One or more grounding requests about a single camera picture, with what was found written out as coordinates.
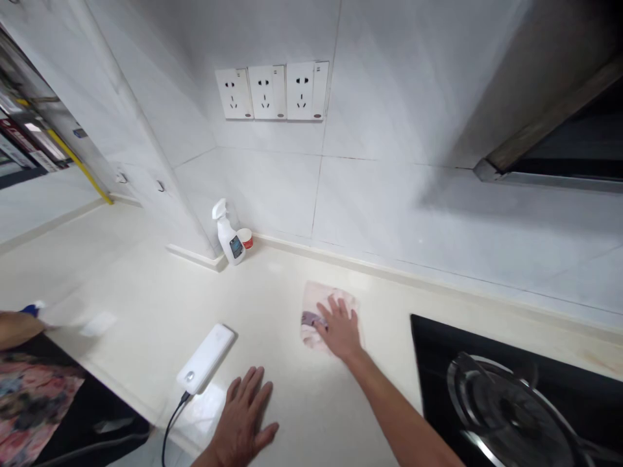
gas stove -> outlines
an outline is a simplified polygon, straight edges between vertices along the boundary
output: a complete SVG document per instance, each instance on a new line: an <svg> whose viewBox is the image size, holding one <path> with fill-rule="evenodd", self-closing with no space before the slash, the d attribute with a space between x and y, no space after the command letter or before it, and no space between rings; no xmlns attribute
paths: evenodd
<svg viewBox="0 0 623 467"><path fill-rule="evenodd" d="M467 467L623 466L623 383L411 316L424 418Z"/></svg>

countertop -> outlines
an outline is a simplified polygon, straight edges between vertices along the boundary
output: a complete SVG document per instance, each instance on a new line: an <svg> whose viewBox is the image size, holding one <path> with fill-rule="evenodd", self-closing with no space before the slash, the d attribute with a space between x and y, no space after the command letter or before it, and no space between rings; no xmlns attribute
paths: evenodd
<svg viewBox="0 0 623 467"><path fill-rule="evenodd" d="M216 273L170 254L164 243L141 209L102 206L1 256L0 293L9 309L46 301L42 318L60 326L50 338L158 427L184 392L178 371L214 324L235 331L205 391L174 425L172 439L192 455L209 443L229 383L262 365L274 383L264 420L280 430L253 465L396 465L345 366L301 342L308 280L359 299L367 351L418 410L412 313L623 380L623 337L606 330L261 243L240 265ZM84 335L94 318L99 331Z"/></svg>

red and white cup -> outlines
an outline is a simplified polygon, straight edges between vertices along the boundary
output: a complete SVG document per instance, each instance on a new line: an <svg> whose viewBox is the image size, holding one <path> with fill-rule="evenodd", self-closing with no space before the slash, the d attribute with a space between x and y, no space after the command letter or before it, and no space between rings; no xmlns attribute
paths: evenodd
<svg viewBox="0 0 623 467"><path fill-rule="evenodd" d="M242 242L245 250L250 250L253 246L253 234L251 232L251 229L240 229L236 232L236 235L238 235L238 240Z"/></svg>

pink cloth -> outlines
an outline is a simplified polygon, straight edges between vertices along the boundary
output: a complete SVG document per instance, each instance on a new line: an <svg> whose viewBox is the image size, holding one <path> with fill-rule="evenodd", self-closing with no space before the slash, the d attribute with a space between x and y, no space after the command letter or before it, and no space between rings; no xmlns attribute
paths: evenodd
<svg viewBox="0 0 623 467"><path fill-rule="evenodd" d="M321 283L308 281L305 285L305 291L303 292L303 312L300 320L300 337L307 347L333 355L324 343L323 338L318 334L318 331L316 331L313 326L313 323L316 321L320 322L323 326L326 326L326 321L324 321L324 318L322 317L322 314L318 310L316 304L322 303L327 310L331 311L329 296L333 296L335 301L339 298L343 298L346 302L349 316L351 310L355 310L357 314L359 313L359 300L348 292ZM359 338L361 340L361 346L363 346L361 322L359 323Z"/></svg>

wall socket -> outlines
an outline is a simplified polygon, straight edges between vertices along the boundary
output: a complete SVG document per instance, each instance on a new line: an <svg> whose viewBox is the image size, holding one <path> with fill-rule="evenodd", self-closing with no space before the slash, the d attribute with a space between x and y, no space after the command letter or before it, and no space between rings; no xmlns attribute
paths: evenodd
<svg viewBox="0 0 623 467"><path fill-rule="evenodd" d="M287 119L324 119L329 62L288 64L286 68Z"/></svg>
<svg viewBox="0 0 623 467"><path fill-rule="evenodd" d="M246 68L216 71L221 104L226 119L252 119L253 107Z"/></svg>
<svg viewBox="0 0 623 467"><path fill-rule="evenodd" d="M284 65L249 67L253 112L257 120L285 120L286 67Z"/></svg>

